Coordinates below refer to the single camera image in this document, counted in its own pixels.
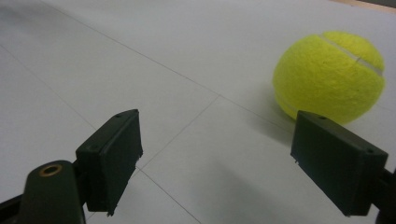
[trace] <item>black bracket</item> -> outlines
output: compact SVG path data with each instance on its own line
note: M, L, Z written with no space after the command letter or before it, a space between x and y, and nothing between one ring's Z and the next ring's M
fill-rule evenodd
M119 113L76 151L77 160L53 161L34 169L24 193L0 204L0 224L85 223L82 205L114 214L143 155L139 113Z
M396 223L396 175L384 168L385 151L330 119L299 111L291 156L345 216L367 216L373 203L377 223Z

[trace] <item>white table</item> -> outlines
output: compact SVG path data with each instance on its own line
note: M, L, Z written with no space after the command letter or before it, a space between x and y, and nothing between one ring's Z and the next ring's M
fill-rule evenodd
M0 0L0 201L138 108L145 154L89 223L374 223L344 217L290 156L271 78L297 39L370 39L387 87L346 127L396 166L396 14L318 0Z

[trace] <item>screw hole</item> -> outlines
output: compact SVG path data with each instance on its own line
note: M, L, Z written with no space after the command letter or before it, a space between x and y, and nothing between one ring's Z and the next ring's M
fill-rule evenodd
M40 170L40 176L48 177L52 175L56 175L62 170L62 165L60 164L52 164L44 167Z

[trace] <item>yellow tennis ball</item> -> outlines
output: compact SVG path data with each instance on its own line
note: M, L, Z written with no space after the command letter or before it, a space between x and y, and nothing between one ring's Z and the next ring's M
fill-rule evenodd
M276 101L292 118L298 110L347 123L368 111L385 86L384 61L365 38L345 32L309 35L280 58Z

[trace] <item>tennis ball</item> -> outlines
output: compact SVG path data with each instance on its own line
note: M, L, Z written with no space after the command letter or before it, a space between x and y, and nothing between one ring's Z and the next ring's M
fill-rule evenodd
M385 86L383 71L381 54L365 38L337 31L309 35L280 58L276 101L294 119L304 110L348 123L375 104Z

